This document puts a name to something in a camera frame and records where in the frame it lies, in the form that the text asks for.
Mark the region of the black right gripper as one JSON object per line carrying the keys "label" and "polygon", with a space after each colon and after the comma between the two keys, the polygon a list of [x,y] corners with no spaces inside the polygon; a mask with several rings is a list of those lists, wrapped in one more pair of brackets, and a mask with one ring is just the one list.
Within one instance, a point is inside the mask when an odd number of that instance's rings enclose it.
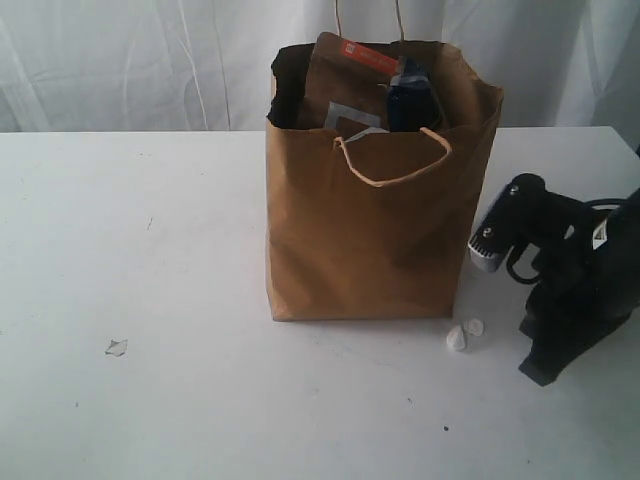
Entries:
{"label": "black right gripper", "polygon": [[635,196],[582,204],[574,232],[533,266],[540,281],[520,326],[532,345],[518,370],[544,387],[585,351],[582,340],[599,342],[635,310]]}

